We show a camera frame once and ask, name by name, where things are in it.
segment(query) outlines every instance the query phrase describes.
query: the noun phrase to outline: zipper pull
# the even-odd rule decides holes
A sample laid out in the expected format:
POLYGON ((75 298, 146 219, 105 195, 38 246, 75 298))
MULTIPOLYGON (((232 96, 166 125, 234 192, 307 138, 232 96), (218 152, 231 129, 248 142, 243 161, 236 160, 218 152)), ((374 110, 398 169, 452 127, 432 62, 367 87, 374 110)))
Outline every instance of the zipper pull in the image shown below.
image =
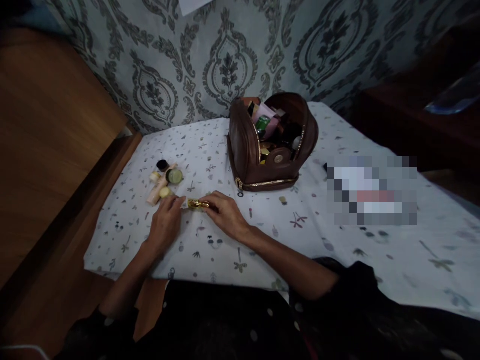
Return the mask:
POLYGON ((240 189, 240 191, 243 191, 244 183, 242 182, 242 180, 240 180, 238 176, 235 178, 235 184, 236 187, 240 189))
POLYGON ((238 188, 238 197, 239 198, 243 198, 244 197, 244 190, 243 190, 243 187, 244 187, 244 183, 242 182, 242 180, 240 180, 239 177, 236 177, 235 178, 235 184, 236 184, 236 187, 238 188))

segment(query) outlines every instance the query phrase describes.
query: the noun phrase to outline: brown cosmetic bag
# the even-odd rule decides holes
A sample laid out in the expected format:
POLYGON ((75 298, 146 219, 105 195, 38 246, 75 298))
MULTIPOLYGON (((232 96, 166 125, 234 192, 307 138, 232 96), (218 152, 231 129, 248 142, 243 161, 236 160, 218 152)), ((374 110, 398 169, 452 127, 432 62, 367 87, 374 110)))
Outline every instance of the brown cosmetic bag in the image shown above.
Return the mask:
POLYGON ((319 126, 307 102, 296 93, 279 93, 265 104, 282 109, 289 119, 302 126, 300 147, 291 160, 286 147, 276 148, 260 164, 260 140, 242 99, 233 101, 230 109, 230 131, 227 136, 231 171, 239 190, 262 192, 289 188, 299 179, 299 171, 317 144, 319 126))

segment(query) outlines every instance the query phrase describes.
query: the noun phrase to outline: wallpaper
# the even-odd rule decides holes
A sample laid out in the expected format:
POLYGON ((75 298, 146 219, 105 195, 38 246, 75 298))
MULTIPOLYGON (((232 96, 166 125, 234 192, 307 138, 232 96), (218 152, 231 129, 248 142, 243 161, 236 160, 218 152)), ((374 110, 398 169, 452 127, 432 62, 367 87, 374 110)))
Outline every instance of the wallpaper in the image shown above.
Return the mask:
POLYGON ((347 116, 410 67, 476 0, 48 0, 98 80, 143 134, 228 117, 239 96, 295 92, 347 116))

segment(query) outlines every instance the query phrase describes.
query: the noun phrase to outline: wooden cabinet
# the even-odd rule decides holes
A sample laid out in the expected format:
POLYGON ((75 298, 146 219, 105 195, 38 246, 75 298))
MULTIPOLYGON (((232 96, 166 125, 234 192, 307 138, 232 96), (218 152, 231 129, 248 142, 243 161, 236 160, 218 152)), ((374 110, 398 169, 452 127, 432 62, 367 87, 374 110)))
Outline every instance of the wooden cabinet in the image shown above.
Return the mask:
POLYGON ((127 119, 64 40, 0 38, 0 289, 127 119))

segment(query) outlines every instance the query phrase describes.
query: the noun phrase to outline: table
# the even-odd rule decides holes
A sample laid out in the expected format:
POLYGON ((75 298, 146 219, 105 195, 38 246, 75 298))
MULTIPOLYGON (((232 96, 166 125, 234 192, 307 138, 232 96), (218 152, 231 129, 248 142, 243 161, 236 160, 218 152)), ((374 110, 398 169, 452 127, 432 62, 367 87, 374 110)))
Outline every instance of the table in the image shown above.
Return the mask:
MULTIPOLYGON (((480 221, 421 175, 415 179, 418 225, 335 225, 323 164, 332 156, 391 156, 328 106, 308 103, 320 138, 294 187, 271 192, 238 189, 227 155, 229 120, 214 119, 145 136, 100 212, 85 269, 117 278, 148 237, 157 210, 146 203, 158 160, 178 162, 184 180, 172 189, 200 198, 219 190, 237 201, 252 225, 310 257, 375 269, 379 288, 407 305, 478 317, 480 221)), ((152 276, 270 290, 288 285, 259 256, 228 238, 208 216, 185 210, 180 235, 152 276)))

